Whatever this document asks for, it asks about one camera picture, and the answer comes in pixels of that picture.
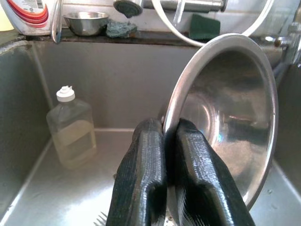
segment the dish soap bottle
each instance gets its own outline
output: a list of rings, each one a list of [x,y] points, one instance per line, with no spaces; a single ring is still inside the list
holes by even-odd
[[[63,166],[74,169],[96,154],[91,106],[75,99],[72,86],[56,93],[59,104],[46,119]]]

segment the stainless steel bowl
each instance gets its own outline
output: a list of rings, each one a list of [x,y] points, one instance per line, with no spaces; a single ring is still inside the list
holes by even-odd
[[[79,36],[98,35],[109,21],[108,14],[98,12],[68,13],[63,17],[70,30]]]
[[[204,133],[251,208],[267,175],[278,122],[275,80],[260,47],[238,34],[219,36],[202,47],[172,93],[164,118],[167,144],[180,117]],[[174,216],[177,211],[169,209]]]

